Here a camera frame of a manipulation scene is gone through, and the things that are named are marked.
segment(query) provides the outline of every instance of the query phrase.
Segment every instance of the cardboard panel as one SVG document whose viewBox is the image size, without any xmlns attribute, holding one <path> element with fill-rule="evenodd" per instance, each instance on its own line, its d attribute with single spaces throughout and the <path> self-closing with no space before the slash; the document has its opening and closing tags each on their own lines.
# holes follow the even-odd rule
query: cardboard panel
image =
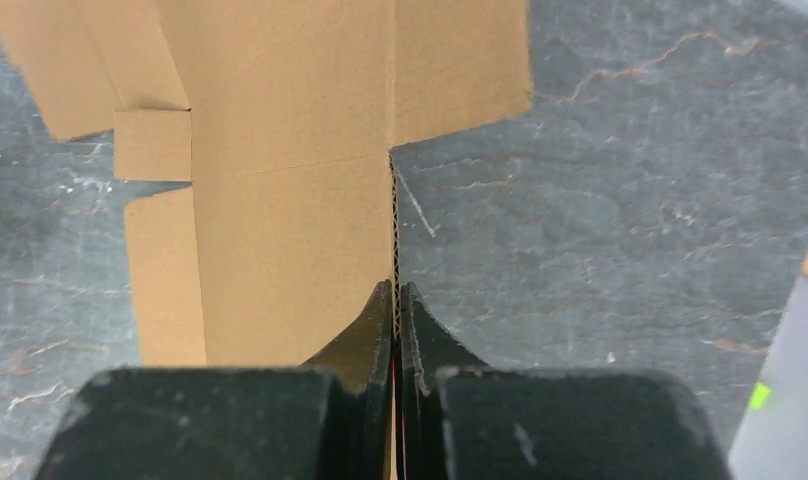
<svg viewBox="0 0 808 480">
<path fill-rule="evenodd" d="M 356 318 L 391 275 L 388 162 L 196 182 L 209 364 L 300 364 Z"/>
<path fill-rule="evenodd" d="M 187 111 L 115 114 L 115 176 L 128 180 L 192 180 L 192 118 Z"/>
<path fill-rule="evenodd" d="M 112 128 L 119 97 L 71 0 L 0 0 L 0 38 L 51 136 Z"/>
<path fill-rule="evenodd" d="M 122 108 L 189 108 L 151 0 L 74 1 L 106 63 Z"/>
<path fill-rule="evenodd" d="M 528 110 L 527 0 L 394 0 L 395 144 Z"/>
<path fill-rule="evenodd" d="M 161 13 L 180 78 L 197 107 L 254 65 L 264 63 L 276 72 L 284 57 L 315 47 L 301 40 L 307 39 L 307 32 L 329 31 L 355 11 L 387 0 L 152 1 Z"/>
<path fill-rule="evenodd" d="M 142 362 L 206 365 L 192 189 L 134 200 L 124 217 Z"/>
<path fill-rule="evenodd" d="M 293 25 L 288 45 L 195 105 L 195 180 L 388 148 L 389 4 L 339 3 L 343 7 L 326 18 Z M 303 4 L 282 2 L 275 13 Z"/>
</svg>

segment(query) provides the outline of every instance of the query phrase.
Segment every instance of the cardboard box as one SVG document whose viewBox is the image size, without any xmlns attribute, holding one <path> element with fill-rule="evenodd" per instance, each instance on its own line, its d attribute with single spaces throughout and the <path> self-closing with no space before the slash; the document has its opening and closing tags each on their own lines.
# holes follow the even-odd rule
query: cardboard box
<svg viewBox="0 0 808 480">
<path fill-rule="evenodd" d="M 0 0 L 51 134 L 116 129 L 146 365 L 294 365 L 393 275 L 389 149 L 524 111 L 525 0 Z"/>
</svg>

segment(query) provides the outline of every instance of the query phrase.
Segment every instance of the gray marble surface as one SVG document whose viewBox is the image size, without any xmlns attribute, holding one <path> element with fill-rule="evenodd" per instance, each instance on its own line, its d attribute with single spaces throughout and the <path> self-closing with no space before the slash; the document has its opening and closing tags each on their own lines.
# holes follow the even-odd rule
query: gray marble surface
<svg viewBox="0 0 808 480">
<path fill-rule="evenodd" d="M 533 111 L 394 152 L 402 276 L 498 366 L 682 376 L 727 446 L 808 244 L 808 19 L 533 0 L 532 47 Z M 122 208 L 173 187 L 54 144 L 0 52 L 0 478 L 138 361 Z"/>
</svg>

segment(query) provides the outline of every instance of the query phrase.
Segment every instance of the green sticker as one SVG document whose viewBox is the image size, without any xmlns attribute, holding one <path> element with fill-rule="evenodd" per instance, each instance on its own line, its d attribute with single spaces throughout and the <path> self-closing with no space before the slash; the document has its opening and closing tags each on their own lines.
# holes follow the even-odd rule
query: green sticker
<svg viewBox="0 0 808 480">
<path fill-rule="evenodd" d="M 757 382 L 757 385 L 754 386 L 754 392 L 751 394 L 751 399 L 749 400 L 749 407 L 760 410 L 769 398 L 770 393 L 772 393 L 771 388 L 767 387 L 763 382 Z"/>
</svg>

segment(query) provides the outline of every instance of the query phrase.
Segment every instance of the folded cardboard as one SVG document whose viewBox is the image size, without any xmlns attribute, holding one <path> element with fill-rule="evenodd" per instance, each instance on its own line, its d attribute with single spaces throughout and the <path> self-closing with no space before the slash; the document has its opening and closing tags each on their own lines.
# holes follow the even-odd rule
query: folded cardboard
<svg viewBox="0 0 808 480">
<path fill-rule="evenodd" d="M 525 0 L 0 0 L 52 135 L 116 128 L 148 365 L 291 365 L 393 275 L 389 149 L 529 108 Z"/>
</svg>

